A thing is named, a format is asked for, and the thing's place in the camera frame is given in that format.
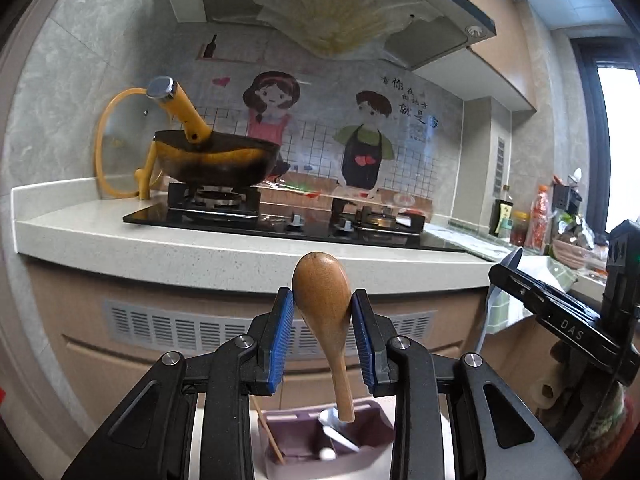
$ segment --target pink dress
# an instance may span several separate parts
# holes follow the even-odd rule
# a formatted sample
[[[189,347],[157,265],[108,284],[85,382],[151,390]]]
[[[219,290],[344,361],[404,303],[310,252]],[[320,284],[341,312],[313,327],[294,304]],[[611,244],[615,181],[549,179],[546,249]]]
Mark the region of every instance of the pink dress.
[[[253,137],[254,139],[268,140],[275,144],[282,145],[282,134],[284,129],[289,124],[290,115],[285,114],[280,119],[280,122],[275,124],[269,124],[266,122],[259,123],[256,119],[256,112],[252,108],[249,110],[249,127],[247,131],[247,137]]]

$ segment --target orange bottle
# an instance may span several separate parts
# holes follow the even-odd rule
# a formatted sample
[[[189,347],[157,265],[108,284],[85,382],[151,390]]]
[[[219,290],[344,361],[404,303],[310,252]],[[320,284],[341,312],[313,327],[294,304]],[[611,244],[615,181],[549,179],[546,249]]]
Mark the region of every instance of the orange bottle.
[[[538,193],[531,204],[531,216],[529,220],[529,230],[524,246],[542,250],[545,245],[546,226],[549,222],[549,196],[548,187],[538,186]]]

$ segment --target black glass cooktop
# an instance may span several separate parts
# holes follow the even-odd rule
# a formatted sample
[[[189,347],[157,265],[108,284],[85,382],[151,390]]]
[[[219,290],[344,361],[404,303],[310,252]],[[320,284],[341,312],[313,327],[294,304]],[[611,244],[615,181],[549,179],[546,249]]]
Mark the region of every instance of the black glass cooktop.
[[[290,206],[260,205],[257,219],[235,219],[212,216],[210,214],[191,213],[169,209],[165,203],[157,203],[135,213],[126,215],[123,220],[132,224],[144,224],[178,229],[194,229],[219,233],[233,233],[316,242],[334,242],[379,247],[404,247],[435,251],[465,252],[459,247],[435,237],[427,232],[420,235],[397,232],[363,231],[355,228],[352,232],[342,232],[329,222],[327,212],[316,210],[298,210],[305,219],[303,227],[289,225],[292,208]]]

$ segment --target gas stove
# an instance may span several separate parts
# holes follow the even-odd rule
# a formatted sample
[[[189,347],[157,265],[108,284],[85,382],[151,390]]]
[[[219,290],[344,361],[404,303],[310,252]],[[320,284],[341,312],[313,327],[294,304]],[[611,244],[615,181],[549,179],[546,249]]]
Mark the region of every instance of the gas stove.
[[[194,188],[169,184],[167,200],[126,215],[124,222],[222,233],[290,238],[340,244],[463,252],[422,230],[420,214],[392,215],[389,208],[354,210],[335,198],[332,210],[260,203],[256,187]]]

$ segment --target window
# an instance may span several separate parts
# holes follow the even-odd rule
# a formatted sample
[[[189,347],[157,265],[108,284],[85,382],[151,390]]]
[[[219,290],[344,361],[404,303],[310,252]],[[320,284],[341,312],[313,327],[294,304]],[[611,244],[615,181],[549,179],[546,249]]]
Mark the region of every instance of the window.
[[[604,234],[640,216],[640,50],[623,38],[580,38],[572,44],[589,125],[586,219]]]

